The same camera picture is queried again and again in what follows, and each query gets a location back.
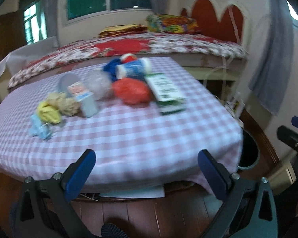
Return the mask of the red heart headboard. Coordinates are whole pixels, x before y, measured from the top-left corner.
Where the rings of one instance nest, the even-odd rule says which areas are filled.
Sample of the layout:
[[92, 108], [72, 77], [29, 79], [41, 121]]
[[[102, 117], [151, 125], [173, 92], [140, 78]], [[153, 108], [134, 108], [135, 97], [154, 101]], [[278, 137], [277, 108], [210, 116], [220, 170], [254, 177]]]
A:
[[199, 34], [239, 45], [242, 43], [244, 16], [236, 5], [226, 6], [218, 18], [210, 0], [196, 0], [191, 12], [182, 8], [180, 15], [195, 19]]

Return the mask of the grey curtain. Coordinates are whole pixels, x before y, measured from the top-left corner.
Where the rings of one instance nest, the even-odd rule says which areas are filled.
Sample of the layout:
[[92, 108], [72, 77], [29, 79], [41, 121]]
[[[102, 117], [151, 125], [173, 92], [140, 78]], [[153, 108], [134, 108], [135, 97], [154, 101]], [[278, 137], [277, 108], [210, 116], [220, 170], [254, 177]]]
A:
[[258, 102], [277, 114], [284, 99], [293, 59], [293, 21], [287, 0], [269, 0], [268, 38], [249, 88]]

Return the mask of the pink checkered tablecloth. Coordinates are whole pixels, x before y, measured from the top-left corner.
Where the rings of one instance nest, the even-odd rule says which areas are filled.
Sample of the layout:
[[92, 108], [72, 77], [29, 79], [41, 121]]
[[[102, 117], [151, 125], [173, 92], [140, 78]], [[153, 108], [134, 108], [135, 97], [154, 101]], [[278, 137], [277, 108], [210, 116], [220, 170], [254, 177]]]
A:
[[161, 115], [156, 103], [130, 107], [118, 99], [103, 101], [90, 118], [66, 119], [44, 141], [31, 136], [30, 118], [39, 102], [57, 87], [60, 75], [25, 84], [0, 104], [0, 172], [18, 180], [47, 179], [65, 171], [87, 149], [97, 162], [84, 191], [104, 193], [138, 189], [176, 180], [208, 187], [197, 165], [202, 149], [231, 173], [240, 161], [243, 134], [221, 103], [192, 75], [168, 57], [151, 58], [183, 93], [185, 110]]

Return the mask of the colourful pillow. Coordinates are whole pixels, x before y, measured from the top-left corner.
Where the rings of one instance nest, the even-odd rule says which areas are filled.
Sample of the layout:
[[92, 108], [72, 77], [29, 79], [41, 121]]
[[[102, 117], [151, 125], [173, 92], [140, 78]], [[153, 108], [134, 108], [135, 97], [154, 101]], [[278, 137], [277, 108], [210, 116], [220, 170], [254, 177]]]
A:
[[147, 29], [150, 32], [171, 34], [194, 34], [199, 30], [197, 21], [185, 16], [169, 14], [150, 14], [146, 17]]

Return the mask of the red plastic bag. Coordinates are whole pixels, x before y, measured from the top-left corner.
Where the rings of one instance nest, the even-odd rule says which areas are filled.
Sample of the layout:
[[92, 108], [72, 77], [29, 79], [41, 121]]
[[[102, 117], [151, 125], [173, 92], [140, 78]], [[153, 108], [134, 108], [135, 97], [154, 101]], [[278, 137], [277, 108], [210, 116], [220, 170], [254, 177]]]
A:
[[143, 81], [123, 78], [112, 84], [114, 95], [124, 104], [137, 105], [151, 101], [151, 91]]

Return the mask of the red paper cup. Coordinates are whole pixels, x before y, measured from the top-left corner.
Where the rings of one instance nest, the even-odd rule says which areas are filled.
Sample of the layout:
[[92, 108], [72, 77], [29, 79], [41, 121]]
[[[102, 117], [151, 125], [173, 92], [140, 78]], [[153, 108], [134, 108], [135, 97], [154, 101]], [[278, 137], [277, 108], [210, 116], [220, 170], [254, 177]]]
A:
[[131, 54], [131, 53], [126, 53], [120, 57], [120, 62], [121, 63], [128, 63], [132, 61], [136, 61], [138, 58], [136, 55]]

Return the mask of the light blue wrapper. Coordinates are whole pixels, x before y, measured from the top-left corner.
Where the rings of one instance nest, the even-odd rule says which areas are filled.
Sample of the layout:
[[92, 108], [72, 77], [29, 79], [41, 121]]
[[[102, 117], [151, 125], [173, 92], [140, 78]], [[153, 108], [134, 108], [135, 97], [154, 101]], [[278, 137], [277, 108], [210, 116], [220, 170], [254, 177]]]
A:
[[31, 136], [37, 136], [42, 140], [48, 140], [52, 136], [52, 130], [49, 123], [44, 123], [37, 114], [30, 116], [31, 127], [29, 133]]

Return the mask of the yellow cloth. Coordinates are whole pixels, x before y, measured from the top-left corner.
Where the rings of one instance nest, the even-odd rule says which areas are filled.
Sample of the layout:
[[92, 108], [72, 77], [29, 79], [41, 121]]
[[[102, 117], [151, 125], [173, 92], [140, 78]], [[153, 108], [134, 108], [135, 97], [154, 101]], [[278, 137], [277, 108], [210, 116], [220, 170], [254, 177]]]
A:
[[49, 105], [46, 101], [42, 101], [36, 108], [36, 114], [44, 123], [59, 124], [61, 122], [61, 114], [58, 109]]

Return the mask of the clear plastic bag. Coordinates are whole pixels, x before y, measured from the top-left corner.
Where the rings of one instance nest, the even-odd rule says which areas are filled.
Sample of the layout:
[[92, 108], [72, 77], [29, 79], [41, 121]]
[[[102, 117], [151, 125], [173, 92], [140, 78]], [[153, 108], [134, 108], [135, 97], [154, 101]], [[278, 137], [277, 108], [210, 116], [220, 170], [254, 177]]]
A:
[[92, 70], [86, 75], [84, 83], [97, 101], [110, 98], [113, 94], [111, 77], [106, 71]]

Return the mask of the folded yellow red blanket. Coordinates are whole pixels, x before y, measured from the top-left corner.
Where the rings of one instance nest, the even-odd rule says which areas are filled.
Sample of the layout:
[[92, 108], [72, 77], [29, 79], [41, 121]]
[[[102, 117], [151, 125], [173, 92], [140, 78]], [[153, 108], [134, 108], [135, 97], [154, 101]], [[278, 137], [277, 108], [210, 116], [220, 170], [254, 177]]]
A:
[[126, 24], [117, 26], [108, 26], [103, 29], [98, 37], [106, 38], [110, 36], [125, 36], [146, 33], [147, 27], [141, 24]]

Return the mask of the blue patterned paper cup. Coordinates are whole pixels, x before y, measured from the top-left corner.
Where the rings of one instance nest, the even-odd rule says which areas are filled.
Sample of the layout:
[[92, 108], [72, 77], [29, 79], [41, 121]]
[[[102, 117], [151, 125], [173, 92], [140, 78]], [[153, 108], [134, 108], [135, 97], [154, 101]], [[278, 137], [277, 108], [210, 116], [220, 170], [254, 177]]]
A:
[[148, 58], [140, 58], [116, 66], [116, 78], [132, 78], [142, 80], [145, 75], [152, 73], [152, 65]]

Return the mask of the floral red bedspread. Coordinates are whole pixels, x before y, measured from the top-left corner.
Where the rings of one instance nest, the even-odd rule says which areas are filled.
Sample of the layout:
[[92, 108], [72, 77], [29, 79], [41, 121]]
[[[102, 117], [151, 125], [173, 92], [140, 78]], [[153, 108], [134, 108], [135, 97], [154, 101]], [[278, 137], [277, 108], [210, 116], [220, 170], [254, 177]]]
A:
[[199, 53], [233, 59], [245, 59], [247, 51], [234, 42], [221, 41], [203, 35], [177, 35], [169, 33], [141, 33], [135, 35], [92, 38], [67, 44], [47, 55], [32, 60], [14, 74], [8, 83], [8, 90], [46, 71], [67, 64], [131, 54], [188, 54]]

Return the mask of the wooden door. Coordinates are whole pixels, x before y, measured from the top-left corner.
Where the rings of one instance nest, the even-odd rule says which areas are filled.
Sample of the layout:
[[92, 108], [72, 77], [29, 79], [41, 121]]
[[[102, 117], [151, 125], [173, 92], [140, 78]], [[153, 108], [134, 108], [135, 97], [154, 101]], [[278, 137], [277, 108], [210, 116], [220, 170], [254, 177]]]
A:
[[25, 46], [25, 24], [22, 10], [0, 16], [0, 61], [10, 52]]

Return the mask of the milk carton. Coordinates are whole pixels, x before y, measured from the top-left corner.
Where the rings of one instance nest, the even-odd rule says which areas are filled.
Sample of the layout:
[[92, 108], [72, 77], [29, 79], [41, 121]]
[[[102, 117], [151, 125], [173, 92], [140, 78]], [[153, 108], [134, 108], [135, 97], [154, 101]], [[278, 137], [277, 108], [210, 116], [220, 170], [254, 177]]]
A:
[[90, 118], [98, 112], [94, 94], [78, 81], [67, 87], [68, 92], [80, 104], [82, 114]]

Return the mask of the green white box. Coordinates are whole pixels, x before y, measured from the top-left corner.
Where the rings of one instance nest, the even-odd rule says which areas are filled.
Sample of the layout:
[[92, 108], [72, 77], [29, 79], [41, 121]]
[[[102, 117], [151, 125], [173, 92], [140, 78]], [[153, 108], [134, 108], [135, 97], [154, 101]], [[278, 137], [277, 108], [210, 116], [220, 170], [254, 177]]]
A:
[[163, 73], [148, 74], [144, 79], [153, 93], [161, 115], [184, 111], [186, 98], [174, 82]]

